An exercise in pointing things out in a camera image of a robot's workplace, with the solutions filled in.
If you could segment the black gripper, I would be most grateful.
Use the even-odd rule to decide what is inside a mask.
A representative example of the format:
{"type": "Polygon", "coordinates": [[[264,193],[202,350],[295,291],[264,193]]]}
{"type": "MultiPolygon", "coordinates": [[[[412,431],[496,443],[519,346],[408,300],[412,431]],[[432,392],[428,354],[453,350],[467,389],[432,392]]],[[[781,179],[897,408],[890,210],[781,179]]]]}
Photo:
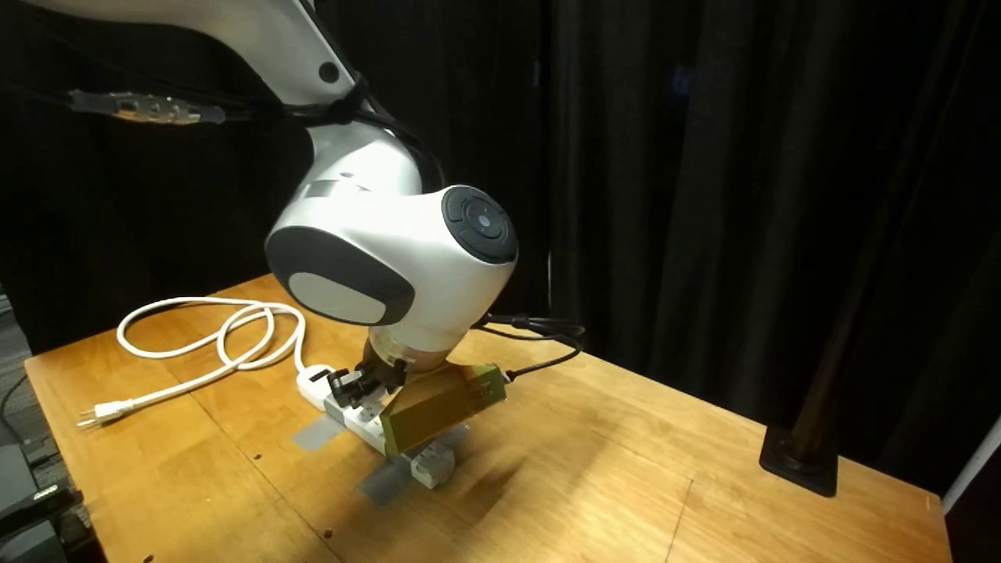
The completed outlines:
{"type": "Polygon", "coordinates": [[[376,395],[396,392],[409,377],[403,360],[384,364],[381,356],[367,356],[352,370],[335,370],[328,389],[339,408],[361,408],[376,395]]]}

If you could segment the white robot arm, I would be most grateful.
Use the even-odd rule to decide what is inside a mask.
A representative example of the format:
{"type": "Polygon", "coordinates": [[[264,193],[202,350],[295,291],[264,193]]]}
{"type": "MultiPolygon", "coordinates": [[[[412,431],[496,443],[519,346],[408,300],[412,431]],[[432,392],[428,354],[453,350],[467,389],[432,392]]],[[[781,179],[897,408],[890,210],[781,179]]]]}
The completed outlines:
{"type": "Polygon", "coordinates": [[[311,0],[27,3],[207,36],[308,121],[313,166],[266,235],[266,263],[301,308],[369,332],[364,360],[328,377],[339,404],[439,370],[509,281],[519,240],[508,210],[473,186],[422,182],[403,129],[364,91],[311,0]]]}

